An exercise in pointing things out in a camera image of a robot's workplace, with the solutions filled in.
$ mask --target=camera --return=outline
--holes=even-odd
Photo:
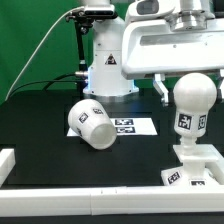
[[[91,5],[85,6],[84,14],[89,17],[111,17],[115,14],[113,5]]]

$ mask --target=green backdrop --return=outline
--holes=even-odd
[[[66,11],[77,7],[75,0],[1,0],[0,1],[0,103],[19,72],[51,25]],[[128,4],[115,4],[124,18]],[[92,61],[91,34],[84,37],[88,64]],[[78,69],[74,24],[62,20],[26,70],[17,86],[32,81],[52,80]],[[138,80],[139,87],[151,87],[151,80]],[[43,84],[27,89],[41,89]],[[74,88],[67,83],[54,88]]]

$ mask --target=cable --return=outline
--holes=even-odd
[[[36,55],[36,53],[38,52],[38,50],[40,49],[40,47],[42,46],[42,44],[44,43],[44,41],[47,39],[47,37],[49,36],[49,34],[51,33],[51,31],[55,28],[55,26],[69,13],[74,12],[74,10],[80,10],[83,9],[83,7],[78,7],[75,9],[71,9],[69,11],[67,11],[66,13],[64,13],[52,26],[51,28],[48,30],[48,32],[46,33],[46,35],[44,36],[44,38],[41,40],[41,42],[39,43],[39,45],[37,46],[36,50],[33,52],[33,54],[31,55],[30,59],[27,61],[27,63],[25,64],[25,66],[23,67],[23,69],[21,70],[21,72],[19,73],[19,75],[17,76],[16,80],[13,82],[12,86],[10,87],[5,101],[8,100],[11,92],[13,91],[15,85],[17,84],[17,82],[19,81],[19,79],[22,77],[22,75],[24,74],[25,70],[27,69],[27,67],[29,66],[30,62],[33,60],[34,56]]]
[[[30,86],[30,85],[35,85],[35,84],[41,84],[41,83],[51,83],[51,82],[53,82],[53,83],[55,83],[55,82],[79,82],[79,80],[75,80],[75,81],[72,81],[72,80],[67,80],[67,81],[62,81],[62,80],[44,80],[44,81],[36,81],[36,82],[30,82],[30,83],[26,83],[26,84],[24,84],[24,85],[21,85],[21,86],[19,86],[19,87],[17,87],[16,89],[14,89],[11,93],[10,93],[10,95],[9,95],[9,97],[8,97],[8,99],[17,91],[17,90],[19,90],[19,89],[22,89],[22,88],[24,88],[24,87],[26,87],[26,86]]]
[[[58,76],[57,78],[55,78],[54,80],[52,80],[51,82],[49,82],[49,83],[43,88],[43,90],[47,90],[51,85],[54,84],[55,81],[57,81],[57,80],[61,80],[61,79],[67,78],[67,77],[71,77],[71,76],[74,76],[74,77],[75,77],[75,74],[74,74],[74,73],[73,73],[73,74],[71,73],[71,74],[65,74],[65,75]]]

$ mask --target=black mat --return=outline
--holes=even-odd
[[[138,99],[104,104],[111,118],[151,117],[158,136],[119,136],[107,150],[97,151],[79,137],[66,137],[67,116],[80,100],[71,91],[28,91],[0,107],[0,147],[14,147],[16,166],[2,189],[157,186],[160,172],[180,165],[172,145],[175,107],[163,108],[160,96],[143,89]],[[209,114],[207,133],[198,143],[224,149],[224,105]],[[0,223],[223,223],[224,214],[161,214],[1,218]]]

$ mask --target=overturned cup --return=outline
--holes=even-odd
[[[76,103],[69,112],[68,124],[95,149],[110,147],[117,137],[113,123],[96,100],[86,99]]]

